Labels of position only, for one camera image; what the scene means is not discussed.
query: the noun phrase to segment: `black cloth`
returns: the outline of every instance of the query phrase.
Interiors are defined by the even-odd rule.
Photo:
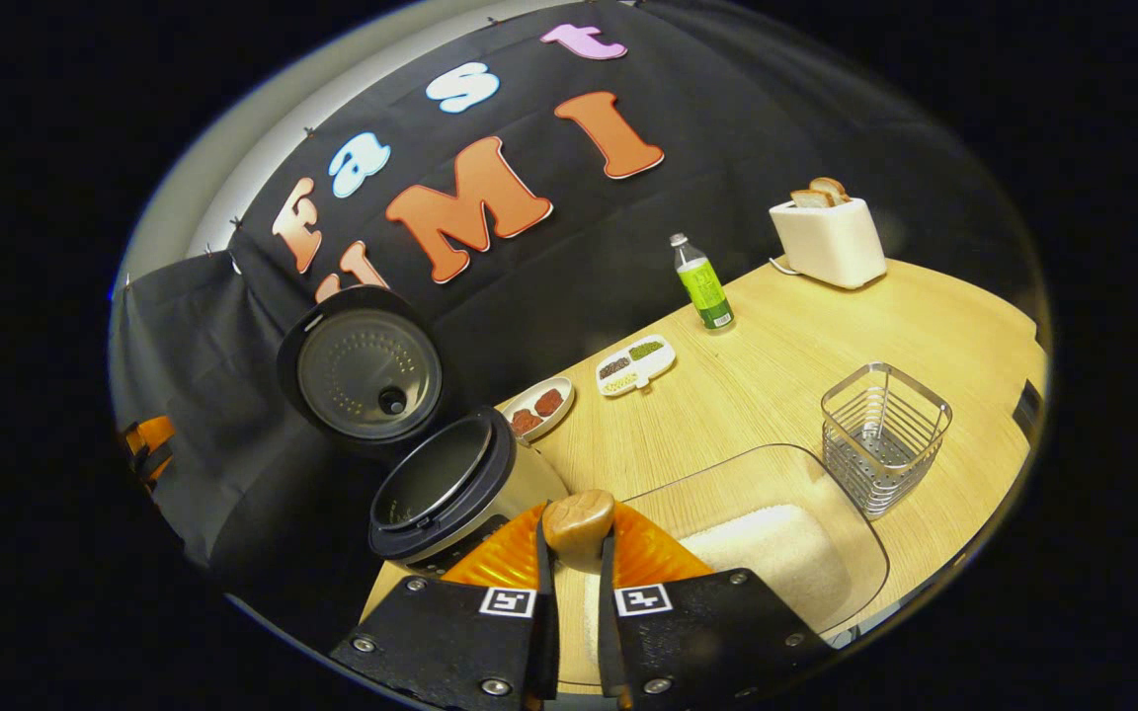
[[[541,36],[596,26],[618,59]],[[424,88],[464,63],[501,86],[447,114]],[[575,96],[610,91],[660,166],[625,180],[574,122]],[[391,148],[362,188],[336,198],[336,150],[371,131]],[[385,217],[412,184],[455,192],[454,158],[496,135],[554,213],[446,284],[405,225]],[[1015,212],[949,131],[784,26],[726,3],[574,3],[508,18],[434,49],[328,117],[270,175],[229,249],[143,275],[114,297],[109,369],[118,427],[170,415],[175,462],[154,498],[189,559],[292,634],[325,644],[361,609],[377,562],[366,505],[384,474],[335,450],[273,378],[284,330],[362,239],[388,287],[420,312],[471,390],[494,404],[686,303],[669,234],[708,253],[724,282],[782,251],[767,208],[813,176],[867,199],[887,256],[988,288],[1030,315]],[[272,224],[302,176],[322,243],[300,274]],[[239,265],[236,273],[233,262]]]

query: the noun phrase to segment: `rice cooker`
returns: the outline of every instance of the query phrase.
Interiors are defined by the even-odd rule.
[[[345,288],[313,307],[281,342],[277,370],[313,427],[391,472],[368,520],[386,561],[444,574],[503,523],[569,494],[388,289]]]

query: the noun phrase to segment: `screw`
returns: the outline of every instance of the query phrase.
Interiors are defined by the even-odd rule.
[[[490,696],[506,696],[512,691],[512,686],[503,679],[486,679],[483,683],[483,692]]]

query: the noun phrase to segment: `green bottle label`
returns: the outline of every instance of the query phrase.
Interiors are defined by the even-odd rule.
[[[709,259],[692,266],[691,270],[677,273],[683,287],[687,289],[687,296],[692,298],[692,306],[700,312],[700,320],[704,321],[706,328],[717,329],[731,323],[731,305],[727,304],[723,284],[718,282],[718,274],[715,274]]]

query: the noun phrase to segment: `white plate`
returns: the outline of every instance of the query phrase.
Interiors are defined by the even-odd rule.
[[[535,415],[538,415],[538,411],[534,410],[534,404],[543,397],[544,392],[551,390],[551,388],[555,388],[555,390],[560,391],[560,397],[564,400],[561,402],[559,408],[555,410],[555,413],[551,413],[547,417],[539,415],[543,417],[543,421],[538,423],[538,427],[525,432],[526,441],[534,441],[535,439],[545,436],[551,428],[554,428],[558,423],[560,423],[561,419],[564,419],[566,413],[568,413],[569,407],[572,405],[572,382],[569,382],[569,378],[547,378],[545,381],[535,385],[534,387],[529,387],[525,392],[513,397],[513,399],[509,402],[509,405],[506,405],[506,408],[503,408],[503,419],[506,420],[509,427],[511,427],[512,417],[516,413],[518,413],[518,410],[527,408]]]
[[[658,348],[657,350],[649,353],[649,355],[643,356],[638,361],[632,359],[632,348],[635,348],[638,344],[650,342],[652,340],[659,341],[662,348]],[[610,374],[608,378],[600,378],[600,370],[603,369],[604,365],[610,364],[618,358],[622,358],[622,356],[627,361],[630,361],[626,367]],[[667,371],[673,364],[674,347],[670,346],[670,342],[663,337],[658,336],[658,333],[651,333],[650,336],[638,338],[627,344],[626,348],[615,350],[601,359],[601,362],[595,365],[595,388],[596,390],[600,390],[600,394],[604,397],[618,397],[619,395],[625,395],[625,392],[635,390],[636,387],[648,387],[650,379],[658,378],[659,374],[665,373],[665,371]],[[627,387],[619,388],[619,390],[615,392],[604,391],[604,387],[608,383],[627,378],[629,374],[635,377],[635,382],[627,385]]]

